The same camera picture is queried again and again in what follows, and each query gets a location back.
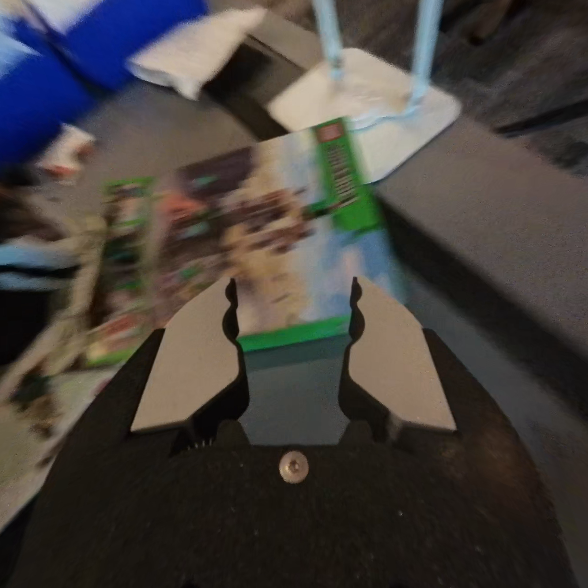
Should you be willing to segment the white paper bag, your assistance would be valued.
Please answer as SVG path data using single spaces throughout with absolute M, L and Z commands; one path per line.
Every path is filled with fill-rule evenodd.
M 126 67 L 139 80 L 197 100 L 266 13 L 262 7 L 229 9 L 182 22 L 130 56 Z

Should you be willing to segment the white plastic parts bag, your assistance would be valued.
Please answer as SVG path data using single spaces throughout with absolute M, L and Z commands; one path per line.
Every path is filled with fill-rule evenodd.
M 63 123 L 58 136 L 35 162 L 35 168 L 55 182 L 74 185 L 95 145 L 94 135 Z

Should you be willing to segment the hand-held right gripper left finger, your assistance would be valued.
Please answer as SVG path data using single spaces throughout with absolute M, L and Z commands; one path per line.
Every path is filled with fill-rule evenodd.
M 243 351 L 237 340 L 238 298 L 234 279 L 219 279 L 185 303 L 168 321 L 130 426 L 134 434 L 187 425 L 205 409 L 237 392 L 237 419 L 247 407 Z

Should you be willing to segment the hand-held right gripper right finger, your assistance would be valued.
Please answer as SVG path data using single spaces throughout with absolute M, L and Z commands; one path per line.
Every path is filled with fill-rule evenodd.
M 350 342 L 341 372 L 341 410 L 372 432 L 457 425 L 424 330 L 404 305 L 364 276 L 353 278 Z

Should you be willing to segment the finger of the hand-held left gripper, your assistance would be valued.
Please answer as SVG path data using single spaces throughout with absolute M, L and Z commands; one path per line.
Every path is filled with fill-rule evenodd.
M 70 285 L 81 254 L 67 239 L 11 239 L 1 244 L 1 290 L 53 292 Z

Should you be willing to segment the green toy brick box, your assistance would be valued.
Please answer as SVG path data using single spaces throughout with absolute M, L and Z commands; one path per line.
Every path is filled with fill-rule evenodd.
M 406 301 L 350 136 L 307 129 L 104 186 L 65 229 L 1 197 L 1 243 L 67 239 L 70 285 L 1 290 L 1 495 L 42 484 L 68 430 L 153 330 L 219 279 L 238 287 L 245 351 L 342 334 L 354 276 Z

